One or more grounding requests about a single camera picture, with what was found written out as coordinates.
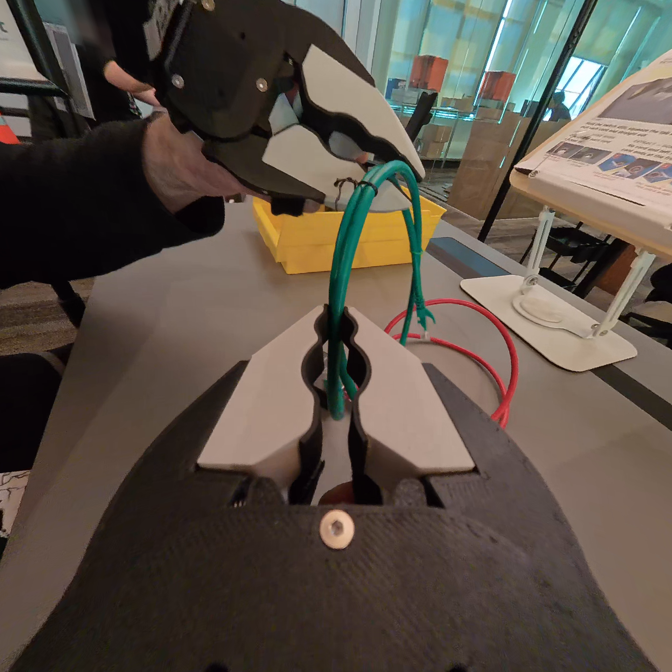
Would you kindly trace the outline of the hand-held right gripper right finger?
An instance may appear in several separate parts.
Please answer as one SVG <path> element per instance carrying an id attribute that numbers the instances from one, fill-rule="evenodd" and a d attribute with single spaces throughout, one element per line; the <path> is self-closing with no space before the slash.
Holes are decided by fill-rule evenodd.
<path id="1" fill-rule="evenodd" d="M 356 499 L 401 481 L 475 472 L 476 465 L 421 360 L 355 308 L 343 311 L 351 397 L 348 452 Z"/>

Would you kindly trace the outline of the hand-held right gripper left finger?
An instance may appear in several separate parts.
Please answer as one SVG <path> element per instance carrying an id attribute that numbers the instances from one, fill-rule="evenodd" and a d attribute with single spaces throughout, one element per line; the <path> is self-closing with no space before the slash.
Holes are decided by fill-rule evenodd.
<path id="1" fill-rule="evenodd" d="M 208 470 L 268 478 L 288 501 L 312 501 L 324 469 L 326 306 L 256 352 L 197 458 Z"/>

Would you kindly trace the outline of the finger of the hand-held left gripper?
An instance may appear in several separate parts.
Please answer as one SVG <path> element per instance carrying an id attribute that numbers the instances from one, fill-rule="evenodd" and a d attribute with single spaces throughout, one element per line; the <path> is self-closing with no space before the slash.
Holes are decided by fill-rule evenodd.
<path id="1" fill-rule="evenodd" d="M 269 140 L 262 160 L 318 191 L 326 208 L 343 212 L 357 186 L 374 183 L 370 170 L 359 163 L 364 155 L 343 133 L 331 133 L 324 143 L 313 130 L 295 124 Z"/>
<path id="2" fill-rule="evenodd" d="M 300 122 L 339 159 L 403 161 L 422 181 L 425 169 L 391 106 L 368 73 L 361 77 L 312 44 L 300 65 Z"/>

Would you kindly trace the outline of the yellow plastic bin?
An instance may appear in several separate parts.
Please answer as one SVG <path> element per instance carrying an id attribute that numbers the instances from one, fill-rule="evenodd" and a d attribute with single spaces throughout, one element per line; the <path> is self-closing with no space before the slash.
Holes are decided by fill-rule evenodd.
<path id="1" fill-rule="evenodd" d="M 253 215 L 274 261 L 287 274 L 331 270 L 342 212 L 322 209 L 301 217 L 275 216 L 270 203 L 254 197 Z M 368 214 L 353 261 L 354 269 L 410 264 L 403 213 Z"/>

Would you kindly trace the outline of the person's left hand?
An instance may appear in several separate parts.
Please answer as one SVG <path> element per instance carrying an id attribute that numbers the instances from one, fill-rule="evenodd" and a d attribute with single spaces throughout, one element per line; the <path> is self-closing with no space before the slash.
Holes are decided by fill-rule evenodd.
<path id="1" fill-rule="evenodd" d="M 148 119 L 142 168 L 148 185 L 171 214 L 203 197 L 229 200 L 257 196 L 219 164 L 209 161 L 202 153 L 202 145 L 195 134 L 180 133 L 164 110 Z"/>

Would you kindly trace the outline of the orange storage box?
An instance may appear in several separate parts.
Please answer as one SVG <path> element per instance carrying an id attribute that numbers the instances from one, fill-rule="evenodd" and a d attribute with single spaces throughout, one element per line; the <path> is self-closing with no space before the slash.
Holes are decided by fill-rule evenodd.
<path id="1" fill-rule="evenodd" d="M 416 55 L 413 59 L 408 89 L 441 92 L 449 60 L 433 55 Z"/>
<path id="2" fill-rule="evenodd" d="M 479 99 L 505 103 L 516 81 L 516 73 L 508 71 L 486 71 L 478 92 Z"/>

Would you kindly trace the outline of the brown cardboard box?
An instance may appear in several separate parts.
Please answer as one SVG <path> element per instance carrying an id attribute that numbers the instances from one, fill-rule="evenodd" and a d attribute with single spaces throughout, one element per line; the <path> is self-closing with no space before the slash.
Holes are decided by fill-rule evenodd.
<path id="1" fill-rule="evenodd" d="M 448 205 L 483 221 L 525 136 L 530 119 L 506 112 L 476 119 L 448 196 Z"/>

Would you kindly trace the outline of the white board stand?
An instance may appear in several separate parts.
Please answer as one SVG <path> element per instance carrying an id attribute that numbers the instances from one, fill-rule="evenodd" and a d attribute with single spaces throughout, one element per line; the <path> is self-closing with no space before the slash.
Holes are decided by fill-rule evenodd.
<path id="1" fill-rule="evenodd" d="M 639 249 L 626 280 L 601 322 L 597 323 L 541 284 L 540 264 L 555 211 L 544 206 L 527 260 L 526 275 L 464 279 L 463 292 L 550 363 L 570 372 L 586 372 L 637 356 L 630 342 L 612 330 L 655 260 Z"/>

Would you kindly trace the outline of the black pole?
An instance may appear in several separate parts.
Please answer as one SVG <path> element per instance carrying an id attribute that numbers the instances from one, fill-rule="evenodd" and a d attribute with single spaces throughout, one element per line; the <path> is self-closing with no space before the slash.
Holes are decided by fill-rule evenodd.
<path id="1" fill-rule="evenodd" d="M 505 202 L 510 184 L 510 176 L 513 171 L 513 168 L 527 155 L 530 145 L 532 144 L 533 138 L 536 135 L 536 132 L 543 120 L 543 117 L 548 109 L 548 106 L 551 102 L 552 96 L 556 91 L 559 80 L 567 67 L 571 56 L 573 55 L 576 45 L 578 44 L 581 36 L 584 33 L 585 27 L 594 12 L 597 1 L 584 1 L 579 13 L 576 17 L 576 20 L 571 28 L 565 45 L 562 47 L 558 60 L 553 67 L 553 70 L 550 73 L 550 76 L 547 80 L 546 87 L 544 88 L 538 105 L 530 118 L 530 122 L 525 130 L 525 134 L 521 139 L 521 142 L 516 150 L 511 165 L 505 173 L 503 180 L 501 182 L 500 188 L 492 201 L 492 205 L 484 219 L 481 230 L 477 236 L 477 240 L 485 242 L 489 236 L 489 233 L 492 229 L 493 224 L 497 219 L 497 215 Z"/>

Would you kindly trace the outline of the black and white marker poster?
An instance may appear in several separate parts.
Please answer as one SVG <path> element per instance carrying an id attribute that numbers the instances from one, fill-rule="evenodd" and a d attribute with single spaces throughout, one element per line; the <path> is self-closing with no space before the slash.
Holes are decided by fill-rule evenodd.
<path id="1" fill-rule="evenodd" d="M 1 2 L 1 93 L 71 94 L 34 1 Z"/>

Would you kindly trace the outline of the person's dark clothing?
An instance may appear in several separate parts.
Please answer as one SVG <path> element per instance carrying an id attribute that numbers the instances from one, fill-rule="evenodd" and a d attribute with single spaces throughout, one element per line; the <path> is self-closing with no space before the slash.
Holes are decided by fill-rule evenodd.
<path id="1" fill-rule="evenodd" d="M 72 344 L 1 357 L 1 472 L 32 469 Z"/>

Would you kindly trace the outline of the wooden instruction board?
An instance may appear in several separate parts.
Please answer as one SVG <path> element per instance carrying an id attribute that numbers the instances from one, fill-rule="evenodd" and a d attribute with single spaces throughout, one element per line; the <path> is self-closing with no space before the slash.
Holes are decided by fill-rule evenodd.
<path id="1" fill-rule="evenodd" d="M 511 187 L 671 260 L 671 52 L 617 85 L 513 168 Z"/>

